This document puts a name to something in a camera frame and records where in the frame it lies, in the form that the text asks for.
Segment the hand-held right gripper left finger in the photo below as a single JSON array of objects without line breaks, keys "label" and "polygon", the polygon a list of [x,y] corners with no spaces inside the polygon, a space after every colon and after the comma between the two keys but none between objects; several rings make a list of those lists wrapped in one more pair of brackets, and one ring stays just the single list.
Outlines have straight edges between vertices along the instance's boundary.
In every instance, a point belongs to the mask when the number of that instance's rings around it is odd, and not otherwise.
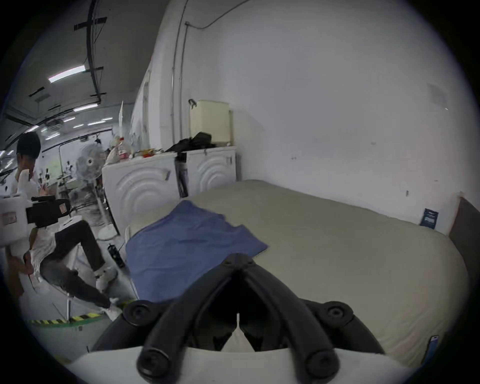
[{"label": "hand-held right gripper left finger", "polygon": [[228,285],[241,255],[233,253],[196,280],[181,296],[163,302],[136,300],[107,327],[92,351],[141,346],[136,370],[149,383],[175,383],[198,317]]}]

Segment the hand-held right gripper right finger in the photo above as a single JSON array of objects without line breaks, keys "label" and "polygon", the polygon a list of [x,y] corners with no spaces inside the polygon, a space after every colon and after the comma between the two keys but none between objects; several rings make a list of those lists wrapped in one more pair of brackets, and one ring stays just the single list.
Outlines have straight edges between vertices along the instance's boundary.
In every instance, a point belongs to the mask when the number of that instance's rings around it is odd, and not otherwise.
[{"label": "hand-held right gripper right finger", "polygon": [[239,327],[256,352],[288,348],[301,383],[328,383],[340,370],[335,348],[385,355],[353,309],[299,298],[246,254],[236,254]]}]

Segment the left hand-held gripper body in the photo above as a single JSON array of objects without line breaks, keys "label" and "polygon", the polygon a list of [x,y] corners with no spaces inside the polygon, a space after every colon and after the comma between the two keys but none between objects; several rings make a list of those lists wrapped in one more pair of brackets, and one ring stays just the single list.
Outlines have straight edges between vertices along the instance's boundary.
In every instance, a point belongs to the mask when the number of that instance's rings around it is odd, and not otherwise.
[{"label": "left hand-held gripper body", "polygon": [[18,187],[17,193],[1,196],[0,201],[0,245],[10,249],[28,249],[33,228],[46,228],[58,223],[70,214],[69,199],[57,199],[54,195],[27,196],[25,188]]}]

